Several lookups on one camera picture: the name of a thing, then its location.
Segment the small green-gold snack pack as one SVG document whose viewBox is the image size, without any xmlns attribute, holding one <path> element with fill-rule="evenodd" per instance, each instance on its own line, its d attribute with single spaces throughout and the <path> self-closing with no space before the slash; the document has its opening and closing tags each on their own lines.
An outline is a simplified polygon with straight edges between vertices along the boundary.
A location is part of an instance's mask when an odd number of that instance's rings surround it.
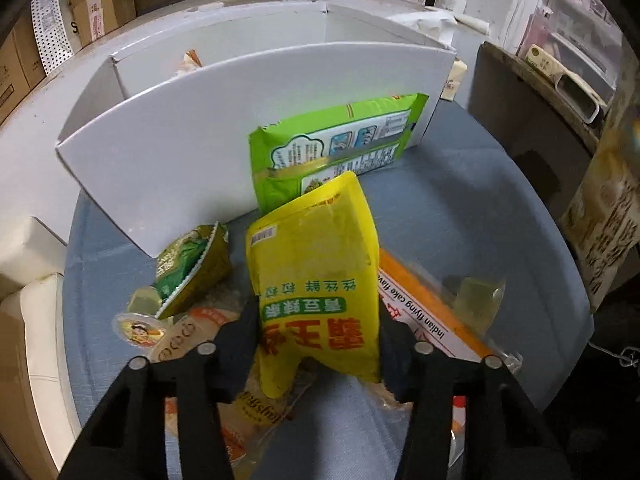
<svg viewBox="0 0 640 480">
<path fill-rule="evenodd" d="M 127 311 L 166 320 L 189 310 L 231 271 L 227 226 L 201 224 L 157 256 L 153 284 L 132 294 Z"/>
</svg>

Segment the clear acrylic organizer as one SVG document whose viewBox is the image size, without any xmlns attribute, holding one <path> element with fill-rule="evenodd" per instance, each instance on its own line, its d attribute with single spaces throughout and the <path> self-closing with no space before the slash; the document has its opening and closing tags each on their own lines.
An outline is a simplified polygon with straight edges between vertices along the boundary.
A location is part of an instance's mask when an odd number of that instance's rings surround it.
<svg viewBox="0 0 640 480">
<path fill-rule="evenodd" d="M 608 102 L 620 76 L 623 35 L 601 0 L 538 0 L 518 47 L 543 48 Z"/>
</svg>

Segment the small cream box on cabinet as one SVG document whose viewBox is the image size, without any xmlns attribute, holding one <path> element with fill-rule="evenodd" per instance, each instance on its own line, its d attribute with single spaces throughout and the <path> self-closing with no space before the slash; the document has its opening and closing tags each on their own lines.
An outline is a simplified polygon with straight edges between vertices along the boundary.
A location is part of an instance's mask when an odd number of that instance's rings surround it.
<svg viewBox="0 0 640 480">
<path fill-rule="evenodd" d="M 598 92 L 546 50 L 532 44 L 526 51 L 525 62 L 552 83 L 560 98 L 585 124 L 603 116 L 606 104 Z"/>
</svg>

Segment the white rice cracker bag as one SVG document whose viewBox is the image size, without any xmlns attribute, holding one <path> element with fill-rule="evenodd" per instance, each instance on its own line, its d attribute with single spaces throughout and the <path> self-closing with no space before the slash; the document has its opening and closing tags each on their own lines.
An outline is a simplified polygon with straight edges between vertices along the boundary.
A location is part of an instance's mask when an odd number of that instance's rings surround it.
<svg viewBox="0 0 640 480">
<path fill-rule="evenodd" d="M 573 249 L 590 310 L 597 311 L 628 252 L 639 243 L 639 73 L 623 78 L 597 151 L 561 231 Z"/>
</svg>

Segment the tall brown cardboard box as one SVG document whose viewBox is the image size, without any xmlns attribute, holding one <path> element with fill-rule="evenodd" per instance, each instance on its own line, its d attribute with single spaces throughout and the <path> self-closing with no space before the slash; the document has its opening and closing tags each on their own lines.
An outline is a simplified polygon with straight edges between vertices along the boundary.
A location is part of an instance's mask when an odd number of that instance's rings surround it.
<svg viewBox="0 0 640 480">
<path fill-rule="evenodd" d="M 2 44 L 0 54 L 0 124 L 46 76 L 27 8 Z"/>
</svg>

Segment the small round jelly cup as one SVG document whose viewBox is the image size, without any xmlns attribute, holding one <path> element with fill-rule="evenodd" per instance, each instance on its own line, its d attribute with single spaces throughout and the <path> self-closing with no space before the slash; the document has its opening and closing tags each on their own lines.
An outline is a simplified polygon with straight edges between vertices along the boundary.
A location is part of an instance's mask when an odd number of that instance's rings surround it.
<svg viewBox="0 0 640 480">
<path fill-rule="evenodd" d="M 141 313 L 119 313 L 113 318 L 114 333 L 130 346 L 151 349 L 168 331 L 168 325 L 154 316 Z"/>
</svg>

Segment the white sofa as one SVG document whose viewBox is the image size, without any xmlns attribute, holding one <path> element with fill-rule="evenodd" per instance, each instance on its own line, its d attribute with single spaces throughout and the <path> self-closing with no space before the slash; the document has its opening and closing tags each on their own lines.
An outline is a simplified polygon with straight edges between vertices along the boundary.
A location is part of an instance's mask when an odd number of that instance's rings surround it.
<svg viewBox="0 0 640 480">
<path fill-rule="evenodd" d="M 63 322 L 66 245 L 39 219 L 1 231 L 1 445 L 29 479 L 54 479 L 80 433 Z"/>
</svg>

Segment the dark wooden cabinet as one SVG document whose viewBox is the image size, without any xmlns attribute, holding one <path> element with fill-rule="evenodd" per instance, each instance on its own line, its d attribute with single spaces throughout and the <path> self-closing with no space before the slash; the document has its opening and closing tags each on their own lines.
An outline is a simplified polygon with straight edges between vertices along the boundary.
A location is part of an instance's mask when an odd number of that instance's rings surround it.
<svg viewBox="0 0 640 480">
<path fill-rule="evenodd" d="M 600 131 L 580 122 L 533 67 L 488 41 L 477 51 L 466 109 L 499 141 L 552 217 L 561 218 Z"/>
</svg>

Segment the green seaweed snack bag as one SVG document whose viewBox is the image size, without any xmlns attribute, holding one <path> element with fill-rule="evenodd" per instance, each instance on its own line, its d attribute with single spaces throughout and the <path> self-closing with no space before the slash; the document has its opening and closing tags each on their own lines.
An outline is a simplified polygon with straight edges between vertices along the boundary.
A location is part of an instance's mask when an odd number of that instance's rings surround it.
<svg viewBox="0 0 640 480">
<path fill-rule="evenodd" d="M 178 70 L 176 70 L 177 76 L 182 76 L 186 74 L 190 74 L 199 70 L 202 67 L 202 62 L 198 57 L 198 54 L 194 49 L 186 51 L 183 55 L 182 61 L 178 66 Z"/>
</svg>

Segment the white storage box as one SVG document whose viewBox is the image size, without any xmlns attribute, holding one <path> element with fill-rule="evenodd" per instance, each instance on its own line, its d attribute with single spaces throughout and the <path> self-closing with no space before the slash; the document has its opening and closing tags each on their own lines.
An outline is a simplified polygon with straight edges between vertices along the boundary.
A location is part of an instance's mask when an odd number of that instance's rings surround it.
<svg viewBox="0 0 640 480">
<path fill-rule="evenodd" d="M 150 256 L 201 223 L 251 211 L 248 137 L 298 114 L 392 94 L 436 103 L 454 49 L 327 1 L 223 6 L 168 18 L 113 52 L 58 137 L 58 158 Z M 202 67 L 177 76 L 186 51 Z"/>
</svg>

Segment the yellow bean snack bag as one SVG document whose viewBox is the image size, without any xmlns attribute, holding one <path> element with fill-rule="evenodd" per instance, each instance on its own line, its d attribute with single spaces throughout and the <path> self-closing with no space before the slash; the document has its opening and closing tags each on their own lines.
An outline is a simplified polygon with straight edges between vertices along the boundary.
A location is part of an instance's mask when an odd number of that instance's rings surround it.
<svg viewBox="0 0 640 480">
<path fill-rule="evenodd" d="M 259 299 L 262 391 L 283 396 L 299 363 L 378 382 L 378 233 L 351 171 L 265 214 L 246 232 Z"/>
</svg>

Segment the Indian flying cake package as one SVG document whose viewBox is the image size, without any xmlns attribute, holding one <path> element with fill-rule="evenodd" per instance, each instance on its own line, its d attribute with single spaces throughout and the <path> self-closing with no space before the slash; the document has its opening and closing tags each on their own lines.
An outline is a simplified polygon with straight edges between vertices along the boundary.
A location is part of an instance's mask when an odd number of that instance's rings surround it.
<svg viewBox="0 0 640 480">
<path fill-rule="evenodd" d="M 503 352 L 472 325 L 466 324 L 472 321 L 472 316 L 461 315 L 454 308 L 454 300 L 437 283 L 422 278 L 384 249 L 380 251 L 378 296 L 393 320 L 408 325 L 416 340 L 429 342 L 446 356 L 478 362 L 493 354 L 503 360 L 512 375 L 522 366 L 518 356 Z M 383 379 L 379 384 L 371 384 L 369 391 L 376 394 L 378 403 L 386 408 L 412 406 L 409 402 L 396 401 L 384 386 Z M 451 431 L 451 446 L 457 454 L 463 452 L 464 408 L 465 400 L 457 396 Z M 449 466 L 457 457 L 450 452 Z"/>
</svg>

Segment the large green snack bag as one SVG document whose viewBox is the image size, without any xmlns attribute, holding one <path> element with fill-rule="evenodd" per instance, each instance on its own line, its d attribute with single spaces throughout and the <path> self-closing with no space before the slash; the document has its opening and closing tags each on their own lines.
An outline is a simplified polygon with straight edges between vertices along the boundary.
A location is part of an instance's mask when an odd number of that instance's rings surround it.
<svg viewBox="0 0 640 480">
<path fill-rule="evenodd" d="M 396 162 L 428 96 L 383 96 L 296 115 L 248 137 L 258 208 L 268 214 L 344 172 Z"/>
</svg>

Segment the open small cardboard box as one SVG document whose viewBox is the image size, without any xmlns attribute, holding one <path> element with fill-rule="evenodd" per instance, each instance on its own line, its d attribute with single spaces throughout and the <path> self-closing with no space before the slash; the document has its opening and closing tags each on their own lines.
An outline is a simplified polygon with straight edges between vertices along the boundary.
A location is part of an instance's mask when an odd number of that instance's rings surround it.
<svg viewBox="0 0 640 480">
<path fill-rule="evenodd" d="M 81 47 L 114 32 L 137 16 L 134 0 L 68 0 Z"/>
</svg>

